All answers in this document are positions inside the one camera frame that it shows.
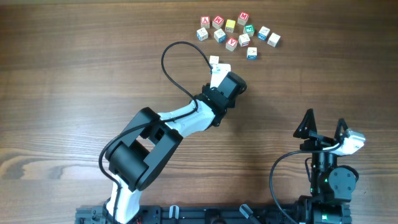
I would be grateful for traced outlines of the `blue letter D block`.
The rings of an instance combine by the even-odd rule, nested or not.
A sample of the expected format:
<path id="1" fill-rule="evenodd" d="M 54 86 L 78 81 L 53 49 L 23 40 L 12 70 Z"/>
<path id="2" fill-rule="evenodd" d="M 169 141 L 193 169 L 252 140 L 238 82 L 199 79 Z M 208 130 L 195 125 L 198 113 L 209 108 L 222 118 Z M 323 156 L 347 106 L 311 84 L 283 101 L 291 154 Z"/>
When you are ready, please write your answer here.
<path id="1" fill-rule="evenodd" d="M 257 59 L 257 48 L 256 47 L 248 47 L 246 52 L 246 58 L 248 60 L 256 60 Z"/>

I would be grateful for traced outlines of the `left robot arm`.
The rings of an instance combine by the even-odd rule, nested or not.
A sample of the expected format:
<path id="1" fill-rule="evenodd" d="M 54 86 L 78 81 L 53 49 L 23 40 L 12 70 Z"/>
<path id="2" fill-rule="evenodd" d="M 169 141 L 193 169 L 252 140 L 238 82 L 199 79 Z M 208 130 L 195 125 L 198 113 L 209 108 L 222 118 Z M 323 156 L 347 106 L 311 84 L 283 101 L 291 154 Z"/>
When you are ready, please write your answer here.
<path id="1" fill-rule="evenodd" d="M 204 85 L 183 108 L 168 113 L 141 109 L 99 155 L 99 168 L 106 159 L 109 169 L 103 174 L 113 181 L 111 198 L 104 205 L 106 218 L 111 223 L 131 221 L 139 211 L 142 191 L 159 176 L 182 140 L 219 126 L 246 88 L 240 76 L 227 72 L 219 85 Z"/>

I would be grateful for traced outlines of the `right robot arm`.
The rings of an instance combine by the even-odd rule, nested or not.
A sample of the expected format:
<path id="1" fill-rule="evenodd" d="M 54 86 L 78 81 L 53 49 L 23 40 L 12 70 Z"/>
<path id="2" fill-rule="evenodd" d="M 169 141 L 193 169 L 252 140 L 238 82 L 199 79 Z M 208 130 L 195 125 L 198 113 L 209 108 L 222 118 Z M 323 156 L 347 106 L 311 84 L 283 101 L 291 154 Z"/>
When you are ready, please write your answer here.
<path id="1" fill-rule="evenodd" d="M 364 146 L 366 138 L 339 119 L 332 138 L 319 135 L 314 112 L 308 109 L 293 137 L 303 139 L 300 152 L 310 153 L 306 165 L 310 196 L 300 196 L 293 218 L 298 223 L 351 223 L 349 203 L 359 179 L 358 172 L 338 165 L 338 158 L 352 155 Z"/>

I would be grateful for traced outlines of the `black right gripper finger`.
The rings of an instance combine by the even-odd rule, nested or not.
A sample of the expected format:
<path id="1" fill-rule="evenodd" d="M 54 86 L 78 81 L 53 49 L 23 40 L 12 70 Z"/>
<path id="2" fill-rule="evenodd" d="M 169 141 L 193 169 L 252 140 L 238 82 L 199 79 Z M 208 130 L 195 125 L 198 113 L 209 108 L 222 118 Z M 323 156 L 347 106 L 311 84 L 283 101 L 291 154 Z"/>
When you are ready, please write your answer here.
<path id="1" fill-rule="evenodd" d="M 336 142 L 343 142 L 344 133 L 347 129 L 348 125 L 346 124 L 346 121 L 343 118 L 340 118 L 336 126 L 334 140 Z"/>
<path id="2" fill-rule="evenodd" d="M 314 110 L 310 108 L 306 111 L 303 120 L 295 130 L 293 137 L 308 139 L 313 137 L 314 134 L 317 134 L 317 127 L 315 123 Z"/>

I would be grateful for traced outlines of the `red letter Y block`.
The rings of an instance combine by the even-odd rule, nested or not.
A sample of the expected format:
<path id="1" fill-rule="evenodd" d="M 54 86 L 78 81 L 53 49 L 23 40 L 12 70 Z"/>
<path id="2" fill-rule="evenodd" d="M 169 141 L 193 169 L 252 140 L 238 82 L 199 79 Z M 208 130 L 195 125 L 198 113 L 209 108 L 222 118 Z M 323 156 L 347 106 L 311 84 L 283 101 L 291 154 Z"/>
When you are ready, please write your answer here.
<path id="1" fill-rule="evenodd" d="M 230 37 L 226 41 L 226 49 L 233 52 L 235 48 L 237 47 L 238 41 L 235 38 Z"/>

